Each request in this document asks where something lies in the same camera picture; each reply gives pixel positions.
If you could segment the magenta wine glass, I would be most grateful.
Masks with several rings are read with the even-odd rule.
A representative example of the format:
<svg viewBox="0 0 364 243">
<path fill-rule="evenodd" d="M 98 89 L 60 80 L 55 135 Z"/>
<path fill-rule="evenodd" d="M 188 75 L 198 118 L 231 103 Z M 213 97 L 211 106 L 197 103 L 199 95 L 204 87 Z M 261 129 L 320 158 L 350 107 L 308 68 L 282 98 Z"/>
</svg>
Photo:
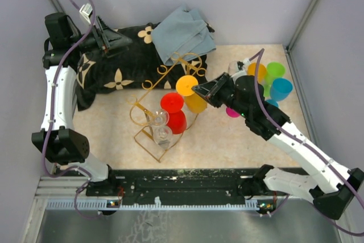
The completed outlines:
<svg viewBox="0 0 364 243">
<path fill-rule="evenodd" d="M 226 114 L 231 118 L 237 118 L 241 116 L 239 113 L 229 107 L 226 108 Z"/>
</svg>

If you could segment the orange yellow wine glass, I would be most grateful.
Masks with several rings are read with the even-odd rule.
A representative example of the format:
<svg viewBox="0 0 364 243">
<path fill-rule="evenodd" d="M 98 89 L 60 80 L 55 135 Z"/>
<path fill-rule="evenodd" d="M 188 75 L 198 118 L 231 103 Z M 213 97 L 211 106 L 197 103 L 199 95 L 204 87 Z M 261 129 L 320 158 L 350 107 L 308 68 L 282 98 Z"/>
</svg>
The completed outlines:
<svg viewBox="0 0 364 243">
<path fill-rule="evenodd" d="M 185 75 L 178 79 L 176 91 L 184 99 L 187 108 L 195 114 L 202 113 L 207 108 L 207 103 L 192 89 L 198 85 L 198 80 L 191 75 Z"/>
</svg>

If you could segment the clear wine glass back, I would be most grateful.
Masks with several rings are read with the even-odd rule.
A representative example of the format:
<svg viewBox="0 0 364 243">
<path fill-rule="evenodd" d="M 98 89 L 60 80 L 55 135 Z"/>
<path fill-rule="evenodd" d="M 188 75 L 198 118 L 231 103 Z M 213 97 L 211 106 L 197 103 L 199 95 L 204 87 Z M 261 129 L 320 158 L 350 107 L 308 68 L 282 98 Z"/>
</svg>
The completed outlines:
<svg viewBox="0 0 364 243">
<path fill-rule="evenodd" d="M 244 76 L 246 75 L 245 65 L 242 61 L 232 61 L 229 63 L 227 72 L 230 76 L 234 76 L 235 74 Z"/>
</svg>

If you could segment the clear wine glass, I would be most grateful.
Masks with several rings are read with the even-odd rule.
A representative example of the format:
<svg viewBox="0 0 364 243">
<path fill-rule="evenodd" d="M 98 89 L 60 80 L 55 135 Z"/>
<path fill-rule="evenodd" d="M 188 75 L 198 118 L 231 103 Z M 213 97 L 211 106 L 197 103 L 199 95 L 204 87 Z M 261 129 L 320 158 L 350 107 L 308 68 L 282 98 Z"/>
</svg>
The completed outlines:
<svg viewBox="0 0 364 243">
<path fill-rule="evenodd" d="M 245 65 L 242 61 L 232 61 L 229 63 L 227 72 L 230 76 L 234 76 L 235 74 L 244 76 L 246 75 Z"/>
<path fill-rule="evenodd" d="M 170 147 L 173 133 L 168 126 L 160 126 L 153 128 L 154 142 L 162 149 L 166 150 Z"/>
<path fill-rule="evenodd" d="M 161 127 L 165 126 L 169 121 L 169 113 L 164 109 L 159 109 L 155 112 L 152 112 L 152 115 L 149 116 L 148 125 L 151 127 Z"/>
</svg>

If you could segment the green wine glass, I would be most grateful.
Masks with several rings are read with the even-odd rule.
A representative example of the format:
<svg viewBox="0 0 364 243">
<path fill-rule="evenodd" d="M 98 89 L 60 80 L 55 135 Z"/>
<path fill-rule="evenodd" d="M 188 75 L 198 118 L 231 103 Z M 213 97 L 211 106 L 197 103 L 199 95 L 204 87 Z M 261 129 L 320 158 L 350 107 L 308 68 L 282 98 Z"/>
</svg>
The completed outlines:
<svg viewBox="0 0 364 243">
<path fill-rule="evenodd" d="M 267 73 L 264 77 L 264 97 L 270 96 L 270 88 L 273 81 L 277 78 L 281 78 L 285 75 L 286 68 L 283 64 L 278 62 L 270 62 L 266 67 Z"/>
</svg>

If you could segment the blue wine glass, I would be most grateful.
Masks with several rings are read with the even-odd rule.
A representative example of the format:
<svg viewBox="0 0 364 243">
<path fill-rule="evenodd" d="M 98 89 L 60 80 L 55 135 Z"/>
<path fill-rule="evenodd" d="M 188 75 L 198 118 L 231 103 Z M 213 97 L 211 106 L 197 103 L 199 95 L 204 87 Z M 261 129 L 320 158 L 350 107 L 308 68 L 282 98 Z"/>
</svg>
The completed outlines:
<svg viewBox="0 0 364 243">
<path fill-rule="evenodd" d="M 285 100 L 293 91 L 293 84 L 284 78 L 277 78 L 272 82 L 270 87 L 270 99 L 268 103 L 274 106 L 279 106 L 278 102 Z"/>
</svg>

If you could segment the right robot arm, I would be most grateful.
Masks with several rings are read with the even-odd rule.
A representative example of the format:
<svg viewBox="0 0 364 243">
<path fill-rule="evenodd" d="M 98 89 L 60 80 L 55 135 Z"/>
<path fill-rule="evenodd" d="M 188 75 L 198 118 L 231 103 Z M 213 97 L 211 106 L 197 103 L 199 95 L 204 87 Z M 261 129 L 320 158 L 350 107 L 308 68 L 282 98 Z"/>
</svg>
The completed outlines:
<svg viewBox="0 0 364 243">
<path fill-rule="evenodd" d="M 240 114 L 251 132 L 283 150 L 306 172 L 299 175 L 265 164 L 255 174 L 257 193 L 284 192 L 310 202 L 331 220 L 340 219 L 363 183 L 361 169 L 337 163 L 314 145 L 289 116 L 265 101 L 254 76 L 233 79 L 223 73 L 192 90 L 209 105 L 225 105 Z"/>
</svg>

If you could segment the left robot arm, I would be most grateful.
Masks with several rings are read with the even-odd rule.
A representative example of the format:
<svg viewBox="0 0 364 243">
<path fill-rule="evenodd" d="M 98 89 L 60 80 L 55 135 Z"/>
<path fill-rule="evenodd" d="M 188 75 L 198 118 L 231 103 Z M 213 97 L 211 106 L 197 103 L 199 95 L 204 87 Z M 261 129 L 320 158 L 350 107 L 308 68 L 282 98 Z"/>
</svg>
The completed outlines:
<svg viewBox="0 0 364 243">
<path fill-rule="evenodd" d="M 47 96 L 40 131 L 32 134 L 31 141 L 42 154 L 43 167 L 50 162 L 66 166 L 67 171 L 78 171 L 110 196 L 117 192 L 118 181 L 109 176 L 110 167 L 90 152 L 87 137 L 74 129 L 76 72 L 83 54 L 111 57 L 128 46 L 131 39 L 112 30 L 99 16 L 88 15 L 86 21 L 88 32 L 81 34 L 65 13 L 45 17 L 49 37 L 44 43 L 42 62 Z"/>
</svg>

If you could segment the red wine glass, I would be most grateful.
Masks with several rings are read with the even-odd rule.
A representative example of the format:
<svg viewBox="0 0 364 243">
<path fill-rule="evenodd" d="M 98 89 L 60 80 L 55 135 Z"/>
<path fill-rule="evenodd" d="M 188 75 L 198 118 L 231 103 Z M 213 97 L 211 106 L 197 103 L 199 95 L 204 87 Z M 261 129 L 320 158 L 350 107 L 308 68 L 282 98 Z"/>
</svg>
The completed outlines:
<svg viewBox="0 0 364 243">
<path fill-rule="evenodd" d="M 182 111 L 184 99 L 176 92 L 165 94 L 160 100 L 160 106 L 169 115 L 167 126 L 173 134 L 181 134 L 187 128 L 187 119 Z"/>
</svg>

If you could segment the clear wine glass middle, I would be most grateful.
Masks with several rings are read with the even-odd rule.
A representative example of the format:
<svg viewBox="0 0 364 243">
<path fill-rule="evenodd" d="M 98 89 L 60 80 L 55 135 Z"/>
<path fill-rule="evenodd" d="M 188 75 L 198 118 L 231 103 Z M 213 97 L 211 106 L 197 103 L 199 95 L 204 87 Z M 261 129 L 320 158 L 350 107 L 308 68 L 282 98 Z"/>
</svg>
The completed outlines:
<svg viewBox="0 0 364 243">
<path fill-rule="evenodd" d="M 165 126 L 169 121 L 169 113 L 164 109 L 159 109 L 155 112 L 152 112 L 152 115 L 149 116 L 148 125 L 151 127 L 161 127 Z"/>
</svg>

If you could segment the clear wine glass front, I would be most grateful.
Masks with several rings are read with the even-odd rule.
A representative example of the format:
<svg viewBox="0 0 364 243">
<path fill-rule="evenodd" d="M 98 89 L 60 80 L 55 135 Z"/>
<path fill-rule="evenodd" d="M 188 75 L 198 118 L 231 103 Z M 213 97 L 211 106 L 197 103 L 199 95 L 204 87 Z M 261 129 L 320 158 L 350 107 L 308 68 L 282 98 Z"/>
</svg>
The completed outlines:
<svg viewBox="0 0 364 243">
<path fill-rule="evenodd" d="M 154 142 L 162 149 L 166 150 L 170 147 L 173 133 L 168 126 L 160 126 L 153 128 Z"/>
</svg>

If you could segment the black cream flower blanket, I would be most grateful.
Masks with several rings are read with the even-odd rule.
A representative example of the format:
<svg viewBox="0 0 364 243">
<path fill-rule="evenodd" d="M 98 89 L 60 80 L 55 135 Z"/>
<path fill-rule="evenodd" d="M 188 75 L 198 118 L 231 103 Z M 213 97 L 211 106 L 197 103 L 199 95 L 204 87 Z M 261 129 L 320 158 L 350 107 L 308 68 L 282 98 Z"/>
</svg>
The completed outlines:
<svg viewBox="0 0 364 243">
<path fill-rule="evenodd" d="M 97 94 L 150 87 L 160 79 L 163 62 L 151 37 L 157 26 L 148 23 L 116 29 L 133 41 L 118 55 L 107 58 L 95 52 L 83 54 L 76 75 L 78 111 L 89 109 Z"/>
</svg>

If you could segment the grey blue folded cloth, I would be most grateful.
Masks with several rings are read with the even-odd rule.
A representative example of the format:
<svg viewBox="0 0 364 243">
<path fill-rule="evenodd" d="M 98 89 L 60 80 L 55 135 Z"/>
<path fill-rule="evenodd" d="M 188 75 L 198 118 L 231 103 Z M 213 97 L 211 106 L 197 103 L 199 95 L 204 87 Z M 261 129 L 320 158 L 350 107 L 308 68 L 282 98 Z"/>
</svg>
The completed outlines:
<svg viewBox="0 0 364 243">
<path fill-rule="evenodd" d="M 151 33 L 152 42 L 163 64 L 172 65 L 172 58 L 190 61 L 216 49 L 214 30 L 206 23 L 198 9 L 181 5 L 170 13 Z"/>
</svg>

